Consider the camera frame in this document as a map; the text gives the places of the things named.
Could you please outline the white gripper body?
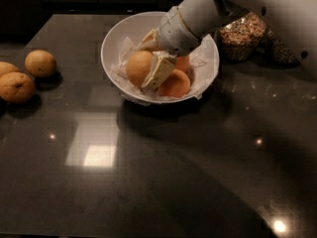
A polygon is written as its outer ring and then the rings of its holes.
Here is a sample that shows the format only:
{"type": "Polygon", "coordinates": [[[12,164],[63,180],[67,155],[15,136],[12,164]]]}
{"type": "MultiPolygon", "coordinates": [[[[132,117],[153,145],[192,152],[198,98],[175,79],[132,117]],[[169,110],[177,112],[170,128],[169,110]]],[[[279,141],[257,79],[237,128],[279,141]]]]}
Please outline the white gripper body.
{"type": "Polygon", "coordinates": [[[190,32],[174,6],[160,20],[157,42],[161,50],[185,57],[200,46],[201,40],[190,32]]]}

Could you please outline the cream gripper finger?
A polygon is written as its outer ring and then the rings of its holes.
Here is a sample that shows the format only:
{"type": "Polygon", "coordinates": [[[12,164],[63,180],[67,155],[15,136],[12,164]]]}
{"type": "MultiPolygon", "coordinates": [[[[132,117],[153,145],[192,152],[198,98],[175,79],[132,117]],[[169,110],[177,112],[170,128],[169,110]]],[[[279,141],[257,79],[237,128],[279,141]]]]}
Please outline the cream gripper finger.
{"type": "Polygon", "coordinates": [[[173,72],[176,56],[168,52],[154,52],[150,71],[142,83],[141,90],[156,90],[173,72]]]}
{"type": "Polygon", "coordinates": [[[151,29],[144,38],[139,42],[136,47],[136,50],[139,51],[149,51],[149,52],[158,52],[161,50],[158,41],[158,29],[151,29]]]}

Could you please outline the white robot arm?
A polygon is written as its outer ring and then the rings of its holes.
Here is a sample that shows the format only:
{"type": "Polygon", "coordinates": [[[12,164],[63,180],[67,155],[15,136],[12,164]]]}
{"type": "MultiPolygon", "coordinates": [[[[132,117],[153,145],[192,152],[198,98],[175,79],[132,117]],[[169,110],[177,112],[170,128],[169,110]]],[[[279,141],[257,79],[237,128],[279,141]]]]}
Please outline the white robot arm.
{"type": "Polygon", "coordinates": [[[311,75],[317,75],[317,0],[183,0],[138,45],[140,51],[163,52],[152,61],[142,88],[158,88],[177,57],[199,47],[209,31],[250,12],[274,31],[311,75]]]}

